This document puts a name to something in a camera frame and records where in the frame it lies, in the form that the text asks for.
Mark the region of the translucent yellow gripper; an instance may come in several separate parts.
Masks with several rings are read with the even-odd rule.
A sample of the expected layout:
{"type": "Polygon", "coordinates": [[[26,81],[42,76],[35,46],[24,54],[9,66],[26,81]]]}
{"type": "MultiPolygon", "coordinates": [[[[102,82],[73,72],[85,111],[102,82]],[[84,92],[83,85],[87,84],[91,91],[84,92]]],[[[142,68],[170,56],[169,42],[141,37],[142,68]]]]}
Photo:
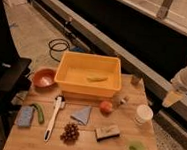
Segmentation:
{"type": "Polygon", "coordinates": [[[162,102],[163,107],[171,107],[173,104],[175,104],[177,101],[180,101],[183,98],[182,93],[179,91],[173,90],[169,91],[162,102]]]}

